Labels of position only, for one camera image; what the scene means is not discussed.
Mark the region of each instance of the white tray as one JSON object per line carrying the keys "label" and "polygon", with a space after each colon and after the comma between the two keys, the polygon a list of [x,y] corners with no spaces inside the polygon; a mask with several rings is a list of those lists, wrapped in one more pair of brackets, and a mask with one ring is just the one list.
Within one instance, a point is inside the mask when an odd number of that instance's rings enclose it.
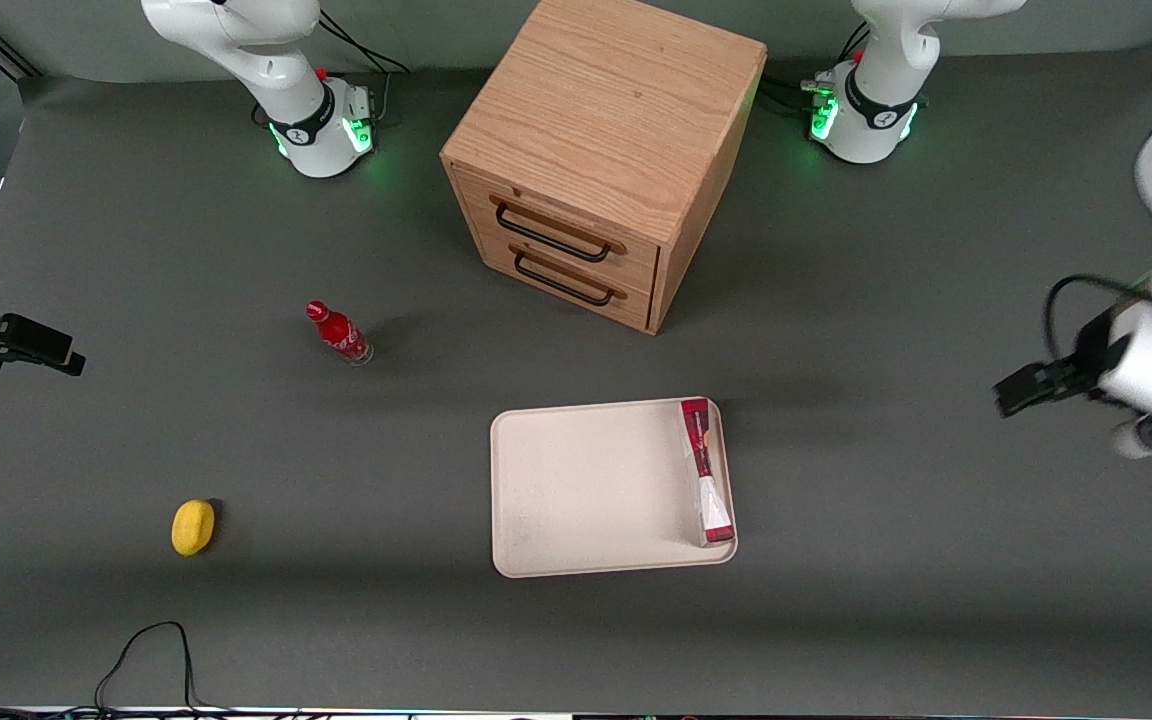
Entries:
{"label": "white tray", "polygon": [[[736,539],[700,546],[682,400],[498,415],[492,559],[500,574],[535,578],[732,560]],[[736,529],[723,424],[712,401],[708,425],[710,464]]]}

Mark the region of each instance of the drawer handle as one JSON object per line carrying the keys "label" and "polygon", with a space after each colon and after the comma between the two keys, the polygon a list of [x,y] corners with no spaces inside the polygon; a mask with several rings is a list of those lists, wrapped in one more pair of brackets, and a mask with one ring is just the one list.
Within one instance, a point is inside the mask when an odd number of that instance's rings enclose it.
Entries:
{"label": "drawer handle", "polygon": [[576,300],[579,300],[581,302],[586,302],[586,304],[589,305],[593,306],[607,305],[608,302],[612,302],[612,296],[616,295],[616,291],[613,291],[611,288],[608,288],[607,295],[604,295],[602,297],[594,297],[591,295],[585,295],[585,293],[579,290],[573,290],[573,288],[567,287],[559,281],[553,281],[553,279],[548,279],[545,275],[535,272],[535,270],[524,268],[524,266],[522,266],[522,259],[524,258],[526,258],[526,256],[521,250],[513,251],[513,268],[517,270],[518,274],[525,278],[531,278],[536,282],[541,283],[544,286],[552,287],[554,288],[554,290],[561,291],[564,295],[570,295]]}
{"label": "drawer handle", "polygon": [[513,220],[507,220],[505,217],[506,210],[508,210],[508,206],[503,202],[497,203],[497,221],[500,223],[500,227],[507,229],[508,232],[516,232],[517,234],[521,234],[522,237],[531,238],[536,242],[543,243],[544,245],[553,247],[554,250],[566,252],[573,258],[581,258],[586,263],[602,263],[602,260],[607,259],[607,252],[612,249],[611,243],[604,242],[602,250],[599,250],[596,253],[585,252],[584,250],[576,249],[576,247],[567,245],[566,242],[556,241],[553,237],[545,236],[545,234],[535,232],[535,229],[522,227],[522,225],[516,223]]}

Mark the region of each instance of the wooden drawer cabinet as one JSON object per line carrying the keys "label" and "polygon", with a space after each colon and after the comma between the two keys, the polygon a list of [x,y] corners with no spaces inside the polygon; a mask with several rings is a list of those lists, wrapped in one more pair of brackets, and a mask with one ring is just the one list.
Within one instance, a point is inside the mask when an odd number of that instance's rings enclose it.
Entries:
{"label": "wooden drawer cabinet", "polygon": [[484,263],[655,334],[765,58],[634,0],[541,0],[444,145]]}

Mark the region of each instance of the wooden cabinet top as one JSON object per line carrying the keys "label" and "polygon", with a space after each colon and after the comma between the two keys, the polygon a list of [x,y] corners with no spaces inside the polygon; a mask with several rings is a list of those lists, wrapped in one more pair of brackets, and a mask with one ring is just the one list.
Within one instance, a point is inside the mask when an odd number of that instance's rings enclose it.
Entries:
{"label": "wooden cabinet top", "polygon": [[766,55],[635,0],[541,0],[444,158],[668,245]]}

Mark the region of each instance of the gray table surface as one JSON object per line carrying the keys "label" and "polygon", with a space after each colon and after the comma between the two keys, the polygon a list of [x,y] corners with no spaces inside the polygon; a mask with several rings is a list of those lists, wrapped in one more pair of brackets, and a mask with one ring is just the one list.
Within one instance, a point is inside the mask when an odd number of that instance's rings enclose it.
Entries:
{"label": "gray table surface", "polygon": [[[396,78],[329,181],[237,83],[33,88],[0,313],[90,363],[0,377],[0,703],[85,702],[172,617],[228,705],[1152,717],[1152,460],[1112,455],[1120,411],[990,395],[1055,279],[1152,266],[1152,47],[946,60],[879,167],[759,101],[659,338],[477,260],[435,154],[483,78]],[[495,573],[495,415],[690,393],[726,419],[729,564]],[[227,516],[182,560],[191,497]],[[143,642],[111,699],[179,702],[175,638]]]}

